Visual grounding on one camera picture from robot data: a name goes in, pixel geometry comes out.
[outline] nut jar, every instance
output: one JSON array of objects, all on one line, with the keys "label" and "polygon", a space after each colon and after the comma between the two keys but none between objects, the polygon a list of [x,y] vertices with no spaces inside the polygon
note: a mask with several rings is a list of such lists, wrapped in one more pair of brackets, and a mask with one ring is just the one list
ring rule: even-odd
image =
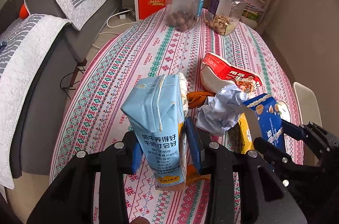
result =
[{"label": "nut jar", "polygon": [[237,26],[245,6],[245,0],[211,0],[204,21],[218,34],[230,34]]},{"label": "nut jar", "polygon": [[184,32],[200,19],[204,0],[166,0],[166,25]]}]

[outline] wooden sofa leg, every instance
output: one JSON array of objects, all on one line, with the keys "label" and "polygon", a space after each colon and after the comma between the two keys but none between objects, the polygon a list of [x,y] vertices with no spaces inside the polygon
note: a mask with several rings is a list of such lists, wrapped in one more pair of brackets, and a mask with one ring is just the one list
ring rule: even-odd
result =
[{"label": "wooden sofa leg", "polygon": [[69,82],[70,87],[73,87],[75,79],[77,78],[77,75],[78,75],[79,72],[80,72],[80,69],[76,66],[75,69],[74,69],[71,81]]},{"label": "wooden sofa leg", "polygon": [[87,59],[85,58],[84,61],[81,62],[81,63],[78,63],[77,66],[83,66],[83,67],[85,67],[86,64],[87,64]]}]

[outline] blue milk carton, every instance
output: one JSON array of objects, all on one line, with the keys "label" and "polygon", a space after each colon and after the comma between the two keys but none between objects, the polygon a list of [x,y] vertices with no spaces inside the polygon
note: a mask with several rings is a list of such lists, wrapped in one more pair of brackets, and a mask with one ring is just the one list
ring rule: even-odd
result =
[{"label": "blue milk carton", "polygon": [[185,190],[186,134],[178,76],[140,79],[121,110],[154,172],[156,188]]}]

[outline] red cushion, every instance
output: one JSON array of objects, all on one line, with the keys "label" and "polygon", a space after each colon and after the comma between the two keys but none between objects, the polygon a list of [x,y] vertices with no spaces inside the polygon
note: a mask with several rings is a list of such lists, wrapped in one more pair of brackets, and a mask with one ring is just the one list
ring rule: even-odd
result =
[{"label": "red cushion", "polygon": [[19,16],[20,16],[21,19],[28,18],[29,13],[28,13],[28,11],[27,11],[27,9],[26,9],[26,7],[25,7],[25,4],[23,4],[23,5],[21,6]]}]

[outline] floor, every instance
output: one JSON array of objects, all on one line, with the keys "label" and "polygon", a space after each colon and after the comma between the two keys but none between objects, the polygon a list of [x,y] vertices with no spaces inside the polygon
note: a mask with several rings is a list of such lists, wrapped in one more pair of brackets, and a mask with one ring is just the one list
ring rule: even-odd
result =
[{"label": "floor", "polygon": [[[113,17],[109,21],[110,26],[117,26],[120,24],[133,22],[129,18],[119,19],[118,17]],[[114,32],[114,33],[122,33],[128,28],[133,26],[133,24],[123,25],[117,28],[108,28],[105,26],[102,32]],[[113,34],[100,34],[94,41],[94,45],[97,47],[103,47],[110,39],[112,39],[115,35]],[[95,47],[91,47],[90,51],[87,54],[87,66],[93,60],[95,55],[99,50]],[[82,73],[79,72],[76,81],[80,80],[82,77]],[[70,91],[68,94],[72,97],[74,91]],[[70,100],[67,99],[67,104],[65,109],[67,109]],[[31,211],[35,207],[36,203],[45,192],[49,185],[49,177],[47,175],[35,175],[29,173],[22,173],[22,176],[18,179],[14,179],[15,189],[10,190],[6,189],[7,201],[12,206],[14,213],[18,216],[18,218],[26,223],[28,216]]]}]

